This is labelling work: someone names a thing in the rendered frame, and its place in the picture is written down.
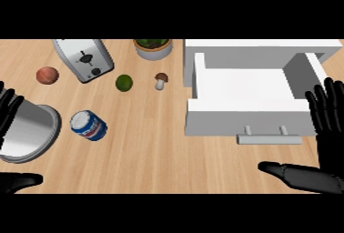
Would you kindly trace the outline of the green avocado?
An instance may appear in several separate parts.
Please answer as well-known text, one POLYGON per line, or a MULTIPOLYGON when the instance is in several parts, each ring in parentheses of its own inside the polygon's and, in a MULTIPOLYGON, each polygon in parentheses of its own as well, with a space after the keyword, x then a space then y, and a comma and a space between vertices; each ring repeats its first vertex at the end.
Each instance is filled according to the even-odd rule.
POLYGON ((120 75, 116 80, 116 87, 122 92, 127 92, 133 87, 133 79, 129 75, 120 75))

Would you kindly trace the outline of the white cabinet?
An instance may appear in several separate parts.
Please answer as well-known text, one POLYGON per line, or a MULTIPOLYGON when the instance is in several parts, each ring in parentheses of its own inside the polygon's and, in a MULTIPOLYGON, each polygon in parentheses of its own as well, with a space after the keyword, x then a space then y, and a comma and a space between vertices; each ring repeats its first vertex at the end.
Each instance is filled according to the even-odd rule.
POLYGON ((185 86, 192 87, 195 54, 207 68, 282 68, 299 53, 313 53, 321 63, 343 47, 339 39, 185 39, 185 86))

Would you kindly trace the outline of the brown cap mushroom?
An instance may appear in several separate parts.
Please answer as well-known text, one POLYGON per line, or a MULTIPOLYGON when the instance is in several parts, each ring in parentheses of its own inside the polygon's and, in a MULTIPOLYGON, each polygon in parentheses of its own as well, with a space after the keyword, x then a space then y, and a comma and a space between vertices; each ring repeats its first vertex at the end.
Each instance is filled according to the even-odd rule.
POLYGON ((169 76, 166 73, 158 73, 155 76, 155 80, 157 80, 157 90, 163 90, 164 89, 164 84, 169 82, 169 76))

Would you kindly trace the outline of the silver metal pot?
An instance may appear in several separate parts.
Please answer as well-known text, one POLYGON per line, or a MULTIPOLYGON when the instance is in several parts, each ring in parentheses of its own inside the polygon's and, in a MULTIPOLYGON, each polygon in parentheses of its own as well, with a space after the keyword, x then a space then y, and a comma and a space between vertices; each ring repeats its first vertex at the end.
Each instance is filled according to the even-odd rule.
POLYGON ((48 105, 24 100, 0 148, 0 159, 21 164, 39 158, 60 136, 62 118, 48 105))

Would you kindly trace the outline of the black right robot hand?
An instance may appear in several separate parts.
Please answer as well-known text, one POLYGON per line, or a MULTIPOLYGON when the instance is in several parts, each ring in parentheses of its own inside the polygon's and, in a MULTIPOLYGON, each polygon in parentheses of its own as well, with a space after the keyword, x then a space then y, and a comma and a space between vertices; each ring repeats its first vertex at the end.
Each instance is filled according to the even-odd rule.
POLYGON ((331 77, 315 91, 306 91, 316 131, 321 167, 263 161, 259 170, 290 188, 324 194, 344 194, 344 83, 331 77))

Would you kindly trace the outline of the potted plant in grey pot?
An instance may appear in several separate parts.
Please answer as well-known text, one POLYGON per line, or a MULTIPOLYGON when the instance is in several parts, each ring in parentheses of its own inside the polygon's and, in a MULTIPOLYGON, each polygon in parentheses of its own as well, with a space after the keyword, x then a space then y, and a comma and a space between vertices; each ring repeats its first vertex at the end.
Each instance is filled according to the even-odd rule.
POLYGON ((139 39, 133 40, 139 56, 150 61, 158 61, 169 56, 173 51, 172 39, 161 39, 157 43, 142 43, 139 39))

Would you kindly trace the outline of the blue and white can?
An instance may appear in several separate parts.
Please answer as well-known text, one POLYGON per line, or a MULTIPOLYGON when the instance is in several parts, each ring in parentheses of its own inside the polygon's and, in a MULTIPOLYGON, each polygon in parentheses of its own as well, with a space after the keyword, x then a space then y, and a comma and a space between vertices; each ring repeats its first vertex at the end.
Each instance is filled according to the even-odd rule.
POLYGON ((108 126, 91 110, 83 110, 70 119, 70 127, 77 135, 91 141, 99 141, 107 134, 108 126))

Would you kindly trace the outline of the silver toaster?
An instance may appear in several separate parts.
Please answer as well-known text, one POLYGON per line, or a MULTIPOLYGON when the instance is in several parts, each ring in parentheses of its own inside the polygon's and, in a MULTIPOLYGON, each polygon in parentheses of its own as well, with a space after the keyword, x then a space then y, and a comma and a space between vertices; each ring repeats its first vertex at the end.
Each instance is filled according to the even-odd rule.
POLYGON ((114 61, 101 39, 54 39, 55 51, 83 84, 114 70, 114 61))

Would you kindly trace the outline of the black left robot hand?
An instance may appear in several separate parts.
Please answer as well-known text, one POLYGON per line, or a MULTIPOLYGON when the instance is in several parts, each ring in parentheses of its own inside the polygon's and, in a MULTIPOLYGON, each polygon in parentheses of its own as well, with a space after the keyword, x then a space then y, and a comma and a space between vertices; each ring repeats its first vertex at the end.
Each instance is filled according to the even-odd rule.
MULTIPOLYGON (((5 82, 0 81, 0 148, 5 143, 5 136, 14 122, 14 118, 24 101, 24 96, 15 96, 15 89, 3 91, 5 82)), ((43 183, 43 176, 34 173, 0 172, 0 194, 15 194, 27 187, 43 183)))

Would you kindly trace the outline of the white open drawer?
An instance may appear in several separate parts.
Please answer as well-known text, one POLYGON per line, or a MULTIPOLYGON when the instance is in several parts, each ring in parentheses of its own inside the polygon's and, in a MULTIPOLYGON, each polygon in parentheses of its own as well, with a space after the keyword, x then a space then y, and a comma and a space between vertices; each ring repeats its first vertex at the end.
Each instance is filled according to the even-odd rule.
POLYGON ((312 136, 306 92, 327 78, 313 53, 294 55, 278 69, 215 69, 206 54, 195 55, 192 98, 188 100, 186 134, 235 136, 250 128, 256 135, 312 136))

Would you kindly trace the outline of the reddish brown round fruit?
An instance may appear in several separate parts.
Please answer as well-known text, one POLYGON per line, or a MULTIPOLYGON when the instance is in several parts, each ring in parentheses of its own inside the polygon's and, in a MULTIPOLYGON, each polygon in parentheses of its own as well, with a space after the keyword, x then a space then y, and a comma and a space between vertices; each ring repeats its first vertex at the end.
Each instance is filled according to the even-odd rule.
POLYGON ((37 81, 40 82, 40 84, 52 85, 58 81, 58 78, 60 78, 60 73, 54 67, 45 66, 39 69, 37 81))

